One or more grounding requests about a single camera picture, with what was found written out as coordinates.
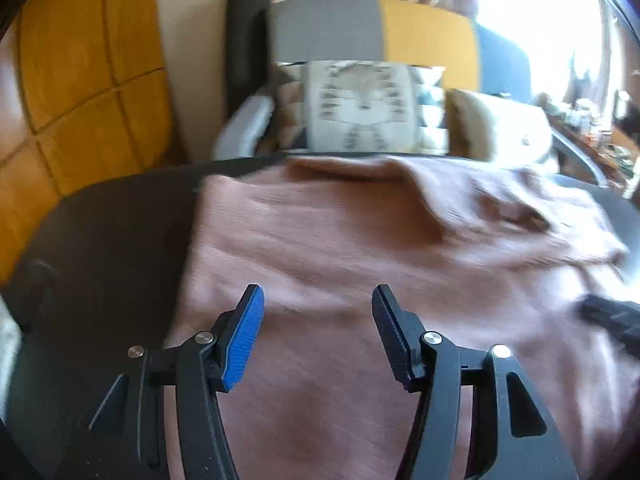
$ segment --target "white armrest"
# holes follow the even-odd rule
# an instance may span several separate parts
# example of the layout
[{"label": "white armrest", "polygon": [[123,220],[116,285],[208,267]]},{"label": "white armrest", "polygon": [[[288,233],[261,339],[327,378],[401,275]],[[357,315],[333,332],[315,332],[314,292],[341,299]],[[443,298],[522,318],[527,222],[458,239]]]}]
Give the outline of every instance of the white armrest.
[{"label": "white armrest", "polygon": [[264,135],[274,102],[268,95],[252,95],[222,128],[213,147],[212,159],[225,160],[254,156],[258,140]]}]

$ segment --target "pillow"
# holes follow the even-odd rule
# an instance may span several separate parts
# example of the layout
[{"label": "pillow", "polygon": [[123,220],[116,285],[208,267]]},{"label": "pillow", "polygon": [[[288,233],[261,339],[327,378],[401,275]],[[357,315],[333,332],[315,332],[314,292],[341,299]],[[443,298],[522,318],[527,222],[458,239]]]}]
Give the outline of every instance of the pillow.
[{"label": "pillow", "polygon": [[542,108],[466,90],[451,95],[470,158],[519,168],[536,163],[551,149],[551,127]]},{"label": "pillow", "polygon": [[378,61],[280,64],[278,140],[311,152],[444,155],[443,67]]}]

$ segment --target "metal screw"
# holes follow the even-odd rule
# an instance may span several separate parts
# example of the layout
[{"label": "metal screw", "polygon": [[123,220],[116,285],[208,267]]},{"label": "metal screw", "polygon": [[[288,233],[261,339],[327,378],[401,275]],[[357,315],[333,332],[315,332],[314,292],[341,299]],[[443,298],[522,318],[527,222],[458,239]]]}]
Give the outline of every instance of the metal screw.
[{"label": "metal screw", "polygon": [[196,334],[196,343],[199,345],[206,345],[213,341],[213,334],[211,332],[200,332]]},{"label": "metal screw", "polygon": [[137,359],[142,357],[142,354],[145,353],[145,349],[140,345],[133,345],[129,350],[127,350],[127,355],[132,359]]},{"label": "metal screw", "polygon": [[422,338],[432,345],[439,345],[442,343],[442,336],[437,332],[427,332],[422,336]]},{"label": "metal screw", "polygon": [[509,350],[508,346],[505,345],[496,345],[492,348],[492,352],[496,357],[500,359],[506,359],[507,357],[511,357],[511,350]]}]

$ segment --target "orange wooden panel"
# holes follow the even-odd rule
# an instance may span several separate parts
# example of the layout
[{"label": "orange wooden panel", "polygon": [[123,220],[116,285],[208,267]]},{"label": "orange wooden panel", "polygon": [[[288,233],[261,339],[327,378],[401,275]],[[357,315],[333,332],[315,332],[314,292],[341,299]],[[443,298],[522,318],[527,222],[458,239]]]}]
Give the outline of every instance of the orange wooden panel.
[{"label": "orange wooden panel", "polygon": [[106,0],[105,14],[118,83],[164,66],[156,0]]},{"label": "orange wooden panel", "polygon": [[30,133],[18,88],[15,23],[0,41],[0,161]]},{"label": "orange wooden panel", "polygon": [[122,104],[145,168],[169,149],[174,118],[164,70],[143,75],[120,87]]},{"label": "orange wooden panel", "polygon": [[92,99],[38,134],[42,152],[65,195],[140,170],[115,92]]},{"label": "orange wooden panel", "polygon": [[0,167],[0,283],[5,282],[57,193],[34,142]]},{"label": "orange wooden panel", "polygon": [[36,130],[111,86],[102,0],[29,0],[20,68]]}]

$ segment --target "gray backrest panel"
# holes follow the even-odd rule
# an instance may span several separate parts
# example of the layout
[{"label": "gray backrest panel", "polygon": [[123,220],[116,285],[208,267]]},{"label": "gray backrest panel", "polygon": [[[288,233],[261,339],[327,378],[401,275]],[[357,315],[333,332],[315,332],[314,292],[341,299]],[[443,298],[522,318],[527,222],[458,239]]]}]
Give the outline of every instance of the gray backrest panel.
[{"label": "gray backrest panel", "polygon": [[285,0],[271,7],[273,60],[384,60],[378,0]]}]

